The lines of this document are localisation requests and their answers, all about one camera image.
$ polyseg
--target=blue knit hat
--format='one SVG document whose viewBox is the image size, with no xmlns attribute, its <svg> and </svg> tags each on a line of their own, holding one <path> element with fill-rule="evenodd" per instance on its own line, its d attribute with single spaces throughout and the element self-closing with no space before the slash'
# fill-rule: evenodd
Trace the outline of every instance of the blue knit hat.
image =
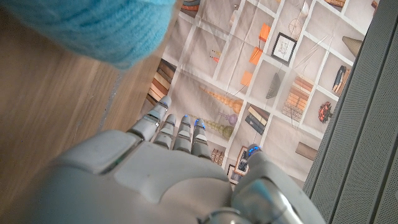
<svg viewBox="0 0 398 224">
<path fill-rule="evenodd" d="M 64 47 L 127 69 L 163 40 L 175 0 L 1 0 Z"/>
</svg>

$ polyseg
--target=wooden floor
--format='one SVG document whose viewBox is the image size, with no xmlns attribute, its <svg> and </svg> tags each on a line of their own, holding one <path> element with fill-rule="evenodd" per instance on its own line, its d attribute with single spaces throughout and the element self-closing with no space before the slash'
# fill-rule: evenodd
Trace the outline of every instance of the wooden floor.
<svg viewBox="0 0 398 224">
<path fill-rule="evenodd" d="M 2 214 L 32 176 L 62 151 L 98 131 L 127 130 L 134 124 L 165 41 L 149 58 L 120 72 L 62 49 L 1 8 L 0 21 Z"/>
</svg>

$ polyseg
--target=robotic hand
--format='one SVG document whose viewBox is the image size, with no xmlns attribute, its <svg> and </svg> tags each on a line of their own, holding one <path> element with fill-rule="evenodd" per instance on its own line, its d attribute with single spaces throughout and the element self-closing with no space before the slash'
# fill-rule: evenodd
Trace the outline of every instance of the robotic hand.
<svg viewBox="0 0 398 224">
<path fill-rule="evenodd" d="M 211 162 L 205 125 L 185 115 L 172 148 L 175 116 L 153 140 L 171 99 L 163 97 L 126 133 L 102 132 L 43 170 L 8 223 L 324 223 L 301 189 L 257 145 L 250 171 L 232 192 Z"/>
</svg>

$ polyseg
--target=shelf compartment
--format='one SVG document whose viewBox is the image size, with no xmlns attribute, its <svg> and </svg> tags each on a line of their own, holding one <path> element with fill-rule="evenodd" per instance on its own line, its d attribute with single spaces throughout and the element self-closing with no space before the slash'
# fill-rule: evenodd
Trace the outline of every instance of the shelf compartment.
<svg viewBox="0 0 398 224">
<path fill-rule="evenodd" d="M 167 42 L 166 48 L 162 56 L 164 59 L 166 59 L 166 61 L 178 64 L 182 50 L 185 45 L 185 41 L 187 40 L 191 28 L 191 23 L 189 23 L 180 16 L 178 17 L 173 28 L 172 35 Z"/>
<path fill-rule="evenodd" d="M 293 69 L 315 82 L 325 54 L 326 50 L 323 47 L 303 36 L 294 58 Z"/>
<path fill-rule="evenodd" d="M 240 5 L 240 0 L 217 0 L 205 1 L 201 18 L 220 29 L 229 32 L 231 26 L 229 21 L 235 10 L 234 5 Z"/>
<path fill-rule="evenodd" d="M 351 66 L 342 61 L 342 59 L 338 58 L 336 55 L 329 54 L 318 82 L 318 85 L 329 91 L 331 94 L 334 94 L 335 96 L 339 95 L 335 93 L 332 88 L 336 79 L 337 71 L 342 65 L 351 70 Z"/>
<path fill-rule="evenodd" d="M 253 50 L 253 46 L 236 37 L 232 37 L 229 43 L 217 81 L 226 85 L 226 90 L 233 95 L 237 92 L 246 94 L 248 90 L 241 80 L 245 72 L 253 73 L 256 69 L 256 65 L 249 62 Z"/>
<path fill-rule="evenodd" d="M 344 16 L 353 21 L 359 29 L 366 31 L 373 19 L 373 12 L 371 1 L 365 3 L 363 0 L 349 0 Z"/>
<path fill-rule="evenodd" d="M 299 142 L 318 149 L 321 139 L 295 129 L 291 124 L 274 116 L 262 148 L 266 149 L 270 160 L 288 175 L 305 181 L 313 161 L 295 152 Z"/>
<path fill-rule="evenodd" d="M 261 27 L 263 23 L 271 27 L 274 18 L 249 1 L 244 4 L 241 15 L 244 16 L 239 17 L 234 36 L 252 46 L 264 48 L 264 42 L 259 39 Z"/>
<path fill-rule="evenodd" d="M 308 105 L 307 114 L 304 117 L 303 124 L 313 128 L 317 131 L 320 131 L 322 134 L 325 133 L 328 123 L 331 118 L 328 119 L 326 123 L 322 123 L 318 118 L 318 111 L 322 104 L 327 101 L 331 104 L 331 113 L 334 112 L 337 101 L 332 99 L 330 96 L 320 92 L 318 89 L 315 90 L 315 93 L 312 96 L 311 102 Z"/>
<path fill-rule="evenodd" d="M 222 52 L 226 41 L 197 27 L 183 60 L 182 68 L 195 75 L 213 77 L 217 62 L 212 50 Z"/>
<path fill-rule="evenodd" d="M 257 77 L 253 83 L 253 89 L 250 92 L 250 97 L 272 107 L 275 102 L 275 97 L 266 99 L 266 96 L 271 87 L 272 79 L 276 73 L 278 73 L 279 80 L 282 82 L 285 72 L 265 60 L 262 61 L 257 73 Z"/>
<path fill-rule="evenodd" d="M 254 2 L 258 1 L 261 5 L 268 8 L 274 13 L 276 13 L 280 5 L 280 3 L 275 0 L 253 0 L 253 1 Z"/>
<path fill-rule="evenodd" d="M 308 6 L 311 5 L 311 1 L 306 1 L 306 2 L 308 4 Z M 299 1 L 294 1 L 294 2 L 292 0 L 285 1 L 285 4 L 283 5 L 283 8 L 280 12 L 277 24 L 275 26 L 274 34 L 272 35 L 272 37 L 269 38 L 271 44 L 269 44 L 268 49 L 265 50 L 267 52 L 267 55 L 271 55 L 272 49 L 274 48 L 274 45 L 276 43 L 276 38 L 280 32 L 291 37 L 291 38 L 294 38 L 294 37 L 292 37 L 292 35 L 289 31 L 289 24 L 294 19 L 298 19 L 301 22 L 301 24 L 304 24 L 306 16 L 304 16 L 302 13 L 300 13 L 300 11 L 303 7 L 303 4 L 304 4 L 304 0 L 299 0 Z"/>
<path fill-rule="evenodd" d="M 232 141 L 231 149 L 228 153 L 228 158 L 236 161 L 241 151 L 242 146 L 249 147 L 251 144 L 260 144 L 261 135 L 254 130 L 250 124 L 248 124 L 245 119 L 249 114 L 248 108 L 251 104 L 247 104 L 243 112 L 242 121 L 240 122 L 238 132 Z"/>
<path fill-rule="evenodd" d="M 343 36 L 357 40 L 363 40 L 364 35 L 357 31 L 355 27 L 349 25 L 344 19 L 316 2 L 313 8 L 310 22 L 306 31 L 323 43 L 328 48 L 332 48 L 350 61 L 355 60 L 355 56 L 348 50 L 342 41 Z"/>
</svg>

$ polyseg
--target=framed picture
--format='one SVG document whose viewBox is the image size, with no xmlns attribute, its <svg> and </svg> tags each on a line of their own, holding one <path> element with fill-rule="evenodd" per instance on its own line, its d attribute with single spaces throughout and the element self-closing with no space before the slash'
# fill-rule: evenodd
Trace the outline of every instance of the framed picture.
<svg viewBox="0 0 398 224">
<path fill-rule="evenodd" d="M 293 38 L 286 36 L 283 33 L 278 34 L 274 49 L 272 50 L 271 56 L 280 60 L 281 62 L 290 63 L 292 59 L 294 48 L 296 47 L 297 41 Z"/>
<path fill-rule="evenodd" d="M 238 156 L 238 160 L 236 161 L 235 173 L 240 175 L 246 175 L 248 171 L 248 149 L 247 147 L 242 146 L 241 152 Z"/>
<path fill-rule="evenodd" d="M 232 185 L 232 189 L 234 189 L 235 185 L 238 184 L 238 182 L 241 180 L 242 175 L 237 174 L 235 171 L 235 166 L 230 164 L 228 167 L 228 179 L 229 182 Z"/>
</svg>

